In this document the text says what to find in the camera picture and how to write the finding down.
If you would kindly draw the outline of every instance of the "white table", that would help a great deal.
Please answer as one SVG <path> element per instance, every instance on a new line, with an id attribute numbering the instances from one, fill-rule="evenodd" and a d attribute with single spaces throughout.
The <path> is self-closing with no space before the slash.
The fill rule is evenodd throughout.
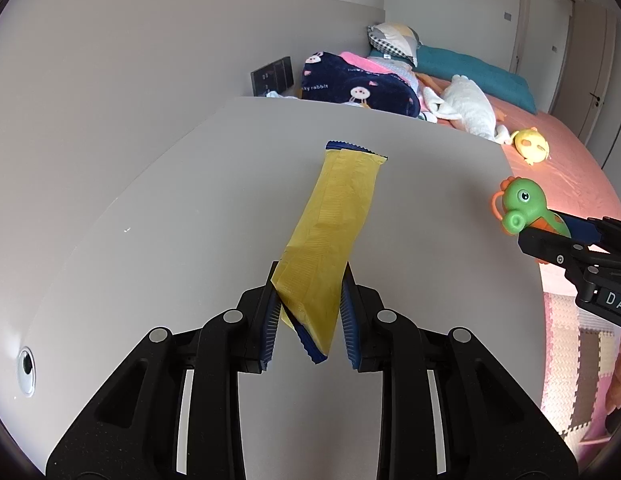
<path id="1" fill-rule="evenodd" d="M 539 268 L 503 235 L 489 199 L 511 174 L 497 144 L 373 110 L 237 98 L 180 140 L 95 223 L 25 339 L 37 384 L 14 384 L 8 429 L 44 468 L 66 428 L 140 338 L 178 333 L 264 283 L 318 177 L 328 140 L 387 155 L 351 255 L 355 279 L 418 326 L 466 326 L 540 403 Z M 252 479 L 372 479 L 381 377 L 358 375 L 338 329 L 315 366 L 281 326 L 273 362 L 240 377 Z"/>

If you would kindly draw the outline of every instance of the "electrical outlet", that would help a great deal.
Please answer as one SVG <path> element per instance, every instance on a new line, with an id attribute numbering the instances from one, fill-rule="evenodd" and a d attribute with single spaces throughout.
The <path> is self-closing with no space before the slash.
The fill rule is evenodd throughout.
<path id="1" fill-rule="evenodd" d="M 278 59 L 255 70 L 255 72 L 251 72 L 250 78 L 255 97 L 263 97 L 271 91 L 283 93 L 294 84 L 290 56 Z"/>

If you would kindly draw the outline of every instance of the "white stuffed animal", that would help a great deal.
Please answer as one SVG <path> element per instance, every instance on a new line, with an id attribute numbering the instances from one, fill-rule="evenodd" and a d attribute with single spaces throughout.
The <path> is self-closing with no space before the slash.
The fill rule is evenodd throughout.
<path id="1" fill-rule="evenodd" d="M 425 88 L 424 100 L 436 117 L 449 120 L 458 130 L 498 144 L 512 143 L 507 128 L 501 124 L 497 126 L 491 102 L 475 81 L 465 75 L 454 75 L 441 97 L 433 89 Z"/>

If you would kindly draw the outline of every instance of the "green toy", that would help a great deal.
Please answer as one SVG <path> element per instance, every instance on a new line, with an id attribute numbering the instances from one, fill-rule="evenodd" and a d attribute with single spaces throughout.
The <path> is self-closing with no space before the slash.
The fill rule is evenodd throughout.
<path id="1" fill-rule="evenodd" d="M 501 191 L 493 195 L 491 207 L 505 232 L 516 235 L 530 226 L 571 238 L 566 222 L 548 209 L 546 195 L 536 182 L 510 176 L 499 187 Z M 497 209 L 498 197 L 502 197 L 504 216 Z"/>

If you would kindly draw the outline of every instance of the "yellow plush toy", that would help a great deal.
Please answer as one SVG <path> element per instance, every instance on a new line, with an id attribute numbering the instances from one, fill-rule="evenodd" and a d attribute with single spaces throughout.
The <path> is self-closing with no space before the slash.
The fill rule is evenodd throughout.
<path id="1" fill-rule="evenodd" d="M 551 149 L 546 139 L 537 131 L 537 128 L 513 132 L 511 135 L 515 149 L 531 166 L 549 158 Z"/>

